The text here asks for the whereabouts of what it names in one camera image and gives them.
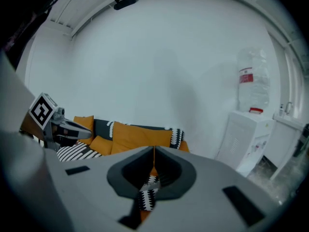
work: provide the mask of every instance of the faucet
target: faucet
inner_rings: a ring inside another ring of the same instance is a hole
[[[291,108],[293,107],[293,103],[292,102],[288,102],[287,104],[286,104],[286,107],[285,107],[285,114],[286,115],[289,115],[290,114],[290,111],[291,111]]]

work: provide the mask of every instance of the floor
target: floor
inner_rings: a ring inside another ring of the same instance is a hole
[[[265,190],[273,200],[283,204],[291,198],[309,170],[309,156],[304,151],[298,157],[292,157],[274,180],[269,178],[276,167],[266,158],[256,165],[248,179]]]

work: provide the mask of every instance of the ceiling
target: ceiling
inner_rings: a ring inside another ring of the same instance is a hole
[[[309,51],[298,26],[278,0],[238,0],[255,9],[284,37],[301,63],[305,75],[309,75]],[[93,17],[111,7],[114,0],[59,0],[48,19],[65,26],[65,32],[74,36]]]

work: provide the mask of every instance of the orange cushion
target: orange cushion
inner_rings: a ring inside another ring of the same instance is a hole
[[[107,156],[111,154],[112,141],[102,138],[100,136],[96,136],[96,138],[92,141],[89,147],[99,152],[101,155]]]
[[[171,130],[150,130],[114,122],[111,154],[121,153],[142,146],[169,147]]]
[[[88,128],[89,130],[91,130],[92,135],[90,138],[87,139],[79,139],[80,142],[90,145],[91,142],[93,141],[93,116],[89,116],[89,117],[74,117],[74,122],[85,126],[86,128]]]
[[[190,152],[186,141],[180,143],[179,150]]]

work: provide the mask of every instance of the water bottle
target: water bottle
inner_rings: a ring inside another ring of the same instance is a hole
[[[269,104],[270,80],[265,52],[244,48],[237,57],[239,69],[239,110],[264,110]]]

